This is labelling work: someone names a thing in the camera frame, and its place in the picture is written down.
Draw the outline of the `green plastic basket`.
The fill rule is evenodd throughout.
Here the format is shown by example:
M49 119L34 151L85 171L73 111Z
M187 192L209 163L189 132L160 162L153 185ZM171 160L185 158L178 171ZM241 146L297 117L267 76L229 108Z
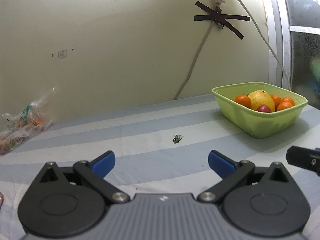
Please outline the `green plastic basket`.
M254 138L263 139L292 126L308 100L263 82L212 89L224 117Z

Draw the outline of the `large yellow citrus fruit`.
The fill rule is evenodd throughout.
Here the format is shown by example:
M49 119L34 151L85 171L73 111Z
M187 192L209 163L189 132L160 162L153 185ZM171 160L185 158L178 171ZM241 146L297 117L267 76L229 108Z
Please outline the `large yellow citrus fruit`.
M254 111L256 111L261 105L267 105L270 108L271 112L274 112L276 110L273 99L265 90L256 90L248 94L248 97L251 100L251 109Z

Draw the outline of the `small orange tangerine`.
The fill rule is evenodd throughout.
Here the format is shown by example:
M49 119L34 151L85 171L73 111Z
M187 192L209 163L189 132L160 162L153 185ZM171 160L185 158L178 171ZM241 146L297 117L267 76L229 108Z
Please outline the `small orange tangerine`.
M244 94L240 94L238 95L234 101L242 106L245 106L247 108L251 108L252 106L252 102L249 96L244 95Z

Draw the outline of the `green tomato calyx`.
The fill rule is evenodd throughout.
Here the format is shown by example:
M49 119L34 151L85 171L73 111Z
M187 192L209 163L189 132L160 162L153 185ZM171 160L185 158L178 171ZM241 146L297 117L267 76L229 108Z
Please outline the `green tomato calyx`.
M172 142L173 142L174 144L178 144L178 143L182 140L182 138L183 138L182 135L176 134L176 135L174 135L174 137L173 137L173 139L172 139Z

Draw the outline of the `clear plastic snack bag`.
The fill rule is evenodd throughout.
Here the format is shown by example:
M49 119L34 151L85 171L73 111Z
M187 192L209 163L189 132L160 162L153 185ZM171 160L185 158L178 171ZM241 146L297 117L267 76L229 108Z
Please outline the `clear plastic snack bag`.
M1 128L1 155L5 155L24 142L46 131L53 124L53 120L44 110L49 98L56 93L56 88L51 88L27 105L18 114L3 113L7 124Z

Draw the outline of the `black tape cross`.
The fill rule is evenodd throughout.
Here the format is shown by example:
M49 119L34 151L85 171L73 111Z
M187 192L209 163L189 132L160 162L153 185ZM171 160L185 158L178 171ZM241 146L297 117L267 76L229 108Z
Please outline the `black tape cross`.
M221 14L221 12L215 11L199 1L196 1L195 5L207 14L194 15L194 21L213 21L221 27L227 27L241 40L244 38L244 35L242 35L242 33L240 33L240 31L238 31L238 29L236 29L236 27L230 24L227 20L239 20L250 22L251 19L249 16Z

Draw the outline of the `frosted glass door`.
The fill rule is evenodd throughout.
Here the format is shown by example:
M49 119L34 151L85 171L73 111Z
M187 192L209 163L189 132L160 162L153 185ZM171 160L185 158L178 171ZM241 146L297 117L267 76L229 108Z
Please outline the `frosted glass door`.
M264 0L269 83L289 88L319 108L319 0Z

